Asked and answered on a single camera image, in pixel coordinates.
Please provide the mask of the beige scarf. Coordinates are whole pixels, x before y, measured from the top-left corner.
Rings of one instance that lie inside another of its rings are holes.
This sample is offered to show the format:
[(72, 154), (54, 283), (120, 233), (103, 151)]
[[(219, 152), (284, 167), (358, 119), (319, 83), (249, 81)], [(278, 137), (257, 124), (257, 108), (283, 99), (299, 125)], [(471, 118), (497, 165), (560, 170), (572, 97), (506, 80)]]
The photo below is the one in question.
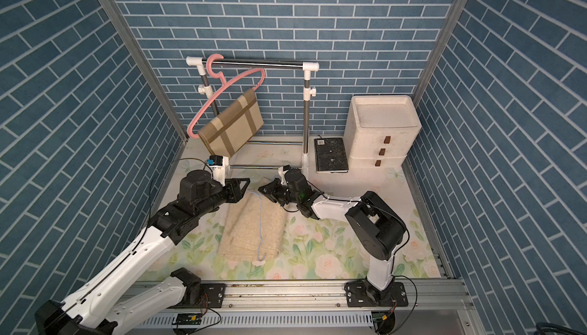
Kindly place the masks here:
[[(287, 212), (277, 203), (262, 196), (261, 255), (266, 253), (265, 261), (276, 259), (283, 245)], [(218, 254), (231, 261), (257, 262), (259, 200), (248, 191), (244, 198), (229, 205), (223, 238)]]

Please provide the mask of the brown plaid scarf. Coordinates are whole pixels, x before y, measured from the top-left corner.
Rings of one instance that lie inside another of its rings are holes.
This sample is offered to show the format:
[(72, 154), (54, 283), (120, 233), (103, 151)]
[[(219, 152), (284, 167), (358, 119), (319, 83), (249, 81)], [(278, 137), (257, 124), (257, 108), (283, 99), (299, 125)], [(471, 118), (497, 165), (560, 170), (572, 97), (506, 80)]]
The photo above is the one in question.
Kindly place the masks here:
[(264, 121), (255, 90), (244, 92), (228, 108), (198, 132), (212, 155), (232, 157), (253, 137)]

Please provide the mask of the blue wire clothes hanger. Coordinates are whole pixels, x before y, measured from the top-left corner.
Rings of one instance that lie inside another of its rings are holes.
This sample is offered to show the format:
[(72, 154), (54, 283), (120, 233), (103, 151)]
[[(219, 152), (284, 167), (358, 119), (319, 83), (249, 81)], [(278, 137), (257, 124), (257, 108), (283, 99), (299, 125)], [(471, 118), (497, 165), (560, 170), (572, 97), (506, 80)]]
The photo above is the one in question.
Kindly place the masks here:
[(255, 197), (258, 198), (259, 200), (259, 208), (258, 208), (258, 238), (259, 238), (259, 243), (258, 243), (258, 247), (257, 247), (257, 261), (258, 262), (263, 262), (265, 260), (266, 257), (266, 253), (261, 255), (261, 248), (264, 242), (263, 239), (263, 233), (262, 233), (262, 207), (263, 207), (263, 200), (261, 195), (258, 192), (255, 191), (249, 191), (250, 194), (253, 194)]

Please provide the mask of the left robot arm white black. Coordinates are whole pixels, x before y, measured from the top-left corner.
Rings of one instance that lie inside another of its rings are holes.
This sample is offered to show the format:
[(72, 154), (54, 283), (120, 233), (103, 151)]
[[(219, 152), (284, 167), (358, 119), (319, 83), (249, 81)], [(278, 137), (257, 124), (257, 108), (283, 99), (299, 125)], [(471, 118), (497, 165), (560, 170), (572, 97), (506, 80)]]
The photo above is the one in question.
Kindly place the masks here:
[(162, 255), (194, 230), (200, 219), (225, 203), (238, 203), (247, 178), (219, 182), (207, 170), (189, 172), (177, 200), (161, 208), (139, 235), (108, 266), (62, 301), (37, 310), (40, 334), (125, 334), (158, 312), (175, 305), (204, 307), (199, 276), (177, 269), (160, 284), (127, 301), (122, 295)]

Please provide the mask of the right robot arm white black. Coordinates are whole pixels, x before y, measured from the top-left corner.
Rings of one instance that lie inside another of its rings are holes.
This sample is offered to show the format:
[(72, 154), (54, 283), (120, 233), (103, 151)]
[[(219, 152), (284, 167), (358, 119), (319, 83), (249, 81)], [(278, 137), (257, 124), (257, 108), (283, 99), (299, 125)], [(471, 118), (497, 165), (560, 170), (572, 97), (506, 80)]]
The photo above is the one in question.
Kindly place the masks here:
[(294, 204), (307, 218), (349, 223), (369, 254), (365, 279), (349, 281), (345, 293), (349, 307), (407, 307), (404, 285), (393, 275), (397, 251), (409, 234), (405, 222), (374, 191), (361, 197), (332, 197), (313, 186), (299, 168), (286, 165), (280, 177), (258, 191), (282, 207)]

